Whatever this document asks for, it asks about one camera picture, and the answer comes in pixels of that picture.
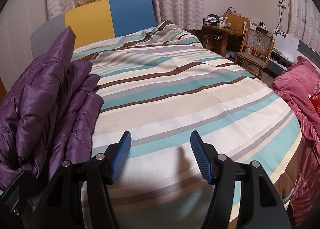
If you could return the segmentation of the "grey yellow blue headboard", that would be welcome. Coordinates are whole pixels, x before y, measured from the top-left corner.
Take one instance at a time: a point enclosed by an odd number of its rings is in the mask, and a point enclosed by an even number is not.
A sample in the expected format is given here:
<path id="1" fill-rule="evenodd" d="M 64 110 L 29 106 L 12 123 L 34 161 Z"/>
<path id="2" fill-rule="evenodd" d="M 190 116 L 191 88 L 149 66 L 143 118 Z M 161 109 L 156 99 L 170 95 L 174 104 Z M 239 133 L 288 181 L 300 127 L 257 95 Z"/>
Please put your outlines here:
<path id="1" fill-rule="evenodd" d="M 74 48 L 122 37 L 156 26 L 151 0 L 101 0 L 62 13 L 40 26 L 30 38 L 33 58 L 48 51 L 67 27 Z"/>

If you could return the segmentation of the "wooden rattan chair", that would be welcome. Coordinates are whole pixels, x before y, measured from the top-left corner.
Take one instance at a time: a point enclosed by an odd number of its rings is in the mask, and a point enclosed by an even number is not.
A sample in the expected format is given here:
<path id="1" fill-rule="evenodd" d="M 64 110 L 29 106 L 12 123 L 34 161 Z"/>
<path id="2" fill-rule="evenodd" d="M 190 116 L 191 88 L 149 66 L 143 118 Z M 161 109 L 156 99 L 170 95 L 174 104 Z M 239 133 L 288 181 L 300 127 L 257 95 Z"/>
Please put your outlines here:
<path id="1" fill-rule="evenodd" d="M 247 68 L 245 70 L 261 80 L 263 71 L 271 57 L 274 43 L 274 38 L 248 28 L 244 33 L 240 52 L 235 54 L 235 62 L 240 66 L 247 62 L 249 65 L 256 67 L 258 73 Z"/>

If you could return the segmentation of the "wooden desk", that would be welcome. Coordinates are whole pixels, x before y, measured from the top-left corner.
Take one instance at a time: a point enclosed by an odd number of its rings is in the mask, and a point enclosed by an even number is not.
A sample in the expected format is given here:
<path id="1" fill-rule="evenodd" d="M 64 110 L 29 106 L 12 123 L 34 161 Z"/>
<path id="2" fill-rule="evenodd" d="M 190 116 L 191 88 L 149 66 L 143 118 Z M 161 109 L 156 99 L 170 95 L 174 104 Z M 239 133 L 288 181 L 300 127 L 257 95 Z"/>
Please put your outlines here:
<path id="1" fill-rule="evenodd" d="M 250 27 L 251 20 L 238 13 L 224 13 L 220 17 L 203 19 L 203 38 L 206 38 L 205 48 L 208 48 L 209 37 L 220 39 L 219 54 L 226 55 L 228 38 L 239 37 L 242 40 L 244 32 Z"/>

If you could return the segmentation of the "red pink blanket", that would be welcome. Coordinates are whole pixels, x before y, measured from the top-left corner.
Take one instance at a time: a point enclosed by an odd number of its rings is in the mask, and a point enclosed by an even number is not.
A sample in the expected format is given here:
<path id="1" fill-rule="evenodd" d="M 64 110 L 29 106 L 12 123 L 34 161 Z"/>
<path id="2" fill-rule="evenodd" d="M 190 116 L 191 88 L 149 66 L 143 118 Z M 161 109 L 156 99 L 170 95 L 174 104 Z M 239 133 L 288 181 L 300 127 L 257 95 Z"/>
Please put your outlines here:
<path id="1" fill-rule="evenodd" d="M 271 89 L 295 113 L 302 132 L 300 167 L 290 198 L 295 225 L 300 226 L 319 200 L 319 112 L 310 97 L 319 94 L 319 72 L 299 56 L 287 71 L 274 79 Z"/>

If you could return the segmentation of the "striped bed duvet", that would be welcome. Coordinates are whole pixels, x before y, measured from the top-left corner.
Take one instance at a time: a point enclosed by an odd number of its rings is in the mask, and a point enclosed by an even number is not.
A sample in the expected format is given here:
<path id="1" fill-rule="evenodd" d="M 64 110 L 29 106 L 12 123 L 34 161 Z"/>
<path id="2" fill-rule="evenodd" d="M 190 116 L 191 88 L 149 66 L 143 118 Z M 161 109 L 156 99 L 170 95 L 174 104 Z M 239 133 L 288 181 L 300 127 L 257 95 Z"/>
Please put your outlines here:
<path id="1" fill-rule="evenodd" d="M 272 89 L 165 21 L 77 48 L 103 99 L 92 154 L 124 131 L 132 146 L 108 191 L 121 228 L 199 228 L 213 188 L 190 146 L 192 131 L 240 163 L 259 161 L 285 206 L 300 165 L 298 120 Z"/>

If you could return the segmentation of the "purple quilted down jacket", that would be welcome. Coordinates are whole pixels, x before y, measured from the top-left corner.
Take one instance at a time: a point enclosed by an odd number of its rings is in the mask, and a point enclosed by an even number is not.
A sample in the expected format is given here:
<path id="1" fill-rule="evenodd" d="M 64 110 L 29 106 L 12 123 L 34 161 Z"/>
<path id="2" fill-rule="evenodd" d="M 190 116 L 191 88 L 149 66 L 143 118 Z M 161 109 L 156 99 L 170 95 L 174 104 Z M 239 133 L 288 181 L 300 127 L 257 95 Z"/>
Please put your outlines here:
<path id="1" fill-rule="evenodd" d="M 66 28 L 1 101 L 1 190 L 30 171 L 36 178 L 29 198 L 34 206 L 63 161 L 78 164 L 91 156 L 103 104 L 94 92 L 100 76 L 91 73 L 92 62 L 72 59 L 74 44 Z"/>

